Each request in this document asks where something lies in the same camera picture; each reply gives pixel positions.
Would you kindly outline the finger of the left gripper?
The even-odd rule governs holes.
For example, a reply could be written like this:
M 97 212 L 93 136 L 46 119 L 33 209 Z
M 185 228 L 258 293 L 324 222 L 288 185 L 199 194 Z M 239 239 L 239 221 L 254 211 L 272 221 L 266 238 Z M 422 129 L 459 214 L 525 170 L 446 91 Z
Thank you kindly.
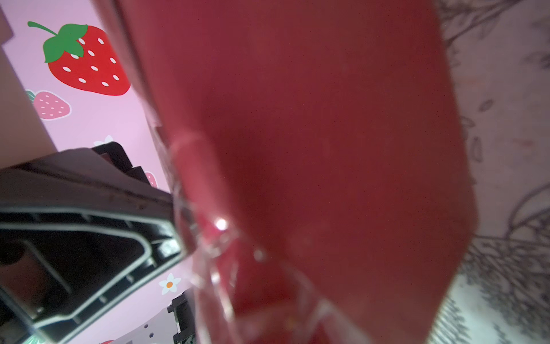
M 67 343 L 187 254 L 116 142 L 1 170 L 1 342 Z

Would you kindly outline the maroon wrapping paper sheet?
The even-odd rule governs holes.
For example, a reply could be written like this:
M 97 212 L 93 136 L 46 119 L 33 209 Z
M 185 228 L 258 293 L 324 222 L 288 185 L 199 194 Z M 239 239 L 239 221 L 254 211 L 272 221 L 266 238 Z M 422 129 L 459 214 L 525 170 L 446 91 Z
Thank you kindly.
M 177 213 L 189 190 L 299 270 L 344 343 L 427 341 L 478 222 L 432 1 L 95 7 Z

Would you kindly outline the clear adhesive tape piece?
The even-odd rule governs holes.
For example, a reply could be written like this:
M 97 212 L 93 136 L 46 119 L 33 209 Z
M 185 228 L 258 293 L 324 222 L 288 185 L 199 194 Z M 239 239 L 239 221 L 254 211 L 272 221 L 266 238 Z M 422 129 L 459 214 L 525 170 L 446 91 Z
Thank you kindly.
M 295 267 L 185 190 L 198 278 L 193 295 L 201 343 L 344 343 L 346 320 Z

